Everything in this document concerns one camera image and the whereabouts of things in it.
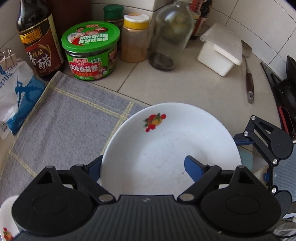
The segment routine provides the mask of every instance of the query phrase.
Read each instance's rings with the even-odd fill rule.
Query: yellow cap
[[[123,25],[132,29],[146,29],[149,26],[149,16],[146,14],[129,14],[124,16]]]

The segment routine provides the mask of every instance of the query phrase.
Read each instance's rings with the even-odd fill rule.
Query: plastic box
[[[197,59],[217,74],[224,77],[235,64],[242,64],[242,42],[226,27],[215,23],[200,40],[204,44]]]

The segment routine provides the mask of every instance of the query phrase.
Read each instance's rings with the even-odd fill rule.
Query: red-capped bottle
[[[45,0],[20,0],[17,30],[38,75],[52,76],[64,58]]]

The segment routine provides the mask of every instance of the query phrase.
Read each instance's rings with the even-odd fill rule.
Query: plate
[[[0,229],[2,241],[10,241],[20,232],[12,218],[11,209],[18,196],[6,199],[0,208]]]
[[[193,184],[184,159],[234,170],[241,165],[227,129],[211,114],[188,104],[163,103],[130,117],[111,138],[103,156],[100,184],[116,198],[167,195]]]

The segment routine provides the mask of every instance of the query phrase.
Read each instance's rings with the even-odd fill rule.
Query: tiled countertop
[[[190,41],[179,65],[171,72],[155,70],[147,60],[126,63],[118,58],[118,65],[111,75],[89,84],[148,105],[163,102],[195,105],[215,116],[232,136],[244,131],[251,115],[280,127],[274,98],[260,66],[261,60],[254,55],[247,59],[255,89],[254,104],[251,105],[247,102],[244,62],[241,66],[234,66],[226,77],[221,77],[198,62],[201,47],[201,41]],[[5,141],[0,139],[0,172],[13,141],[11,134]]]

